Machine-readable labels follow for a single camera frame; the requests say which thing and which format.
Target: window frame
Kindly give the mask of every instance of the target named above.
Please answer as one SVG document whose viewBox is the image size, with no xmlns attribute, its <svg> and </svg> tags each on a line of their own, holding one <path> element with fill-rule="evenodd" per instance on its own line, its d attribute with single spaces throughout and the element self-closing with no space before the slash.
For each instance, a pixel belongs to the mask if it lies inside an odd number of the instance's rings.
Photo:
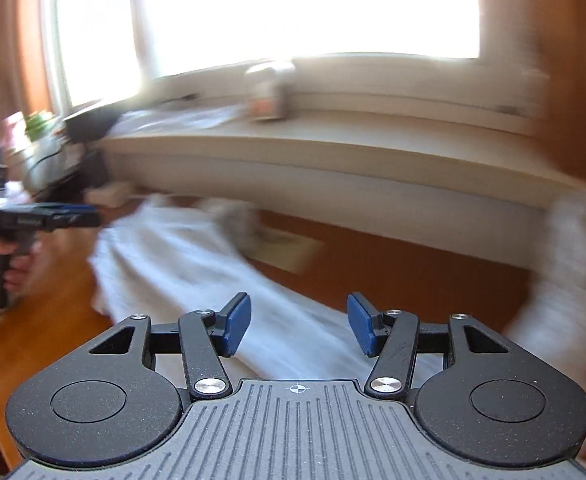
<svg viewBox="0 0 586 480">
<path fill-rule="evenodd" d="M 130 0 L 142 73 L 142 102 L 197 94 L 204 103 L 240 99 L 244 72 L 255 60 L 158 76 L 143 0 Z M 403 54 L 297 57 L 293 101 L 298 108 L 357 110 L 472 124 L 527 134 L 543 115 L 545 75 L 527 0 L 479 0 L 480 57 L 436 59 Z M 55 112 L 71 107 L 61 61 L 55 0 L 42 0 L 42 41 Z"/>
</svg>

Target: triangular cutout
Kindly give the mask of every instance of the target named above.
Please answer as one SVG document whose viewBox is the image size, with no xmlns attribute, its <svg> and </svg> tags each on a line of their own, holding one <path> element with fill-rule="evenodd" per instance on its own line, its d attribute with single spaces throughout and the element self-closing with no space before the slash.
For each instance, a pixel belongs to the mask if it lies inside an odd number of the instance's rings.
<svg viewBox="0 0 586 480">
<path fill-rule="evenodd" d="M 474 326 L 465 326 L 464 334 L 466 334 L 468 349 L 475 354 L 505 354 L 508 352 L 501 344 Z"/>
<path fill-rule="evenodd" d="M 90 354 L 110 354 L 110 355 L 122 355 L 128 352 L 133 340 L 133 333 L 135 332 L 134 327 L 127 326 L 119 332 L 113 334 L 106 341 L 97 345 Z"/>
</svg>

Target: white wall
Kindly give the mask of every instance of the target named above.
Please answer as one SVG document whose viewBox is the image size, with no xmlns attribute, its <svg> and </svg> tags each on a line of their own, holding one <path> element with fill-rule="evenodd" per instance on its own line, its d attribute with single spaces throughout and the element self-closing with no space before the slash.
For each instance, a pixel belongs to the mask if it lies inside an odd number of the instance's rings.
<svg viewBox="0 0 586 480">
<path fill-rule="evenodd" d="M 518 267 L 529 267 L 544 212 L 528 206 L 332 171 L 165 155 L 112 155 L 119 180 L 255 202 L 263 209 Z"/>
</svg>

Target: window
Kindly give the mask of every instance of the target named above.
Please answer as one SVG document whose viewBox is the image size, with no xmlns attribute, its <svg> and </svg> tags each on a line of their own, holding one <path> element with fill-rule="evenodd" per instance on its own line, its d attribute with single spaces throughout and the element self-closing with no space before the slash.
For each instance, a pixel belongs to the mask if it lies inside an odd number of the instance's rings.
<svg viewBox="0 0 586 480">
<path fill-rule="evenodd" d="M 525 0 L 46 0 L 60 110 L 99 98 L 232 100 L 260 59 L 292 59 L 301 108 L 523 129 L 535 56 Z"/>
</svg>

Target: white crosshair symbol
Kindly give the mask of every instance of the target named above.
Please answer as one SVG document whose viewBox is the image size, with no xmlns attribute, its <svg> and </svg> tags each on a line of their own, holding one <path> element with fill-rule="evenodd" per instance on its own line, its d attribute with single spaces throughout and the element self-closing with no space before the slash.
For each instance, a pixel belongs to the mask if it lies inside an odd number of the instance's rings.
<svg viewBox="0 0 586 480">
<path fill-rule="evenodd" d="M 294 384 L 289 388 L 294 394 L 303 394 L 306 391 L 306 386 L 302 386 L 301 384 Z"/>
</svg>

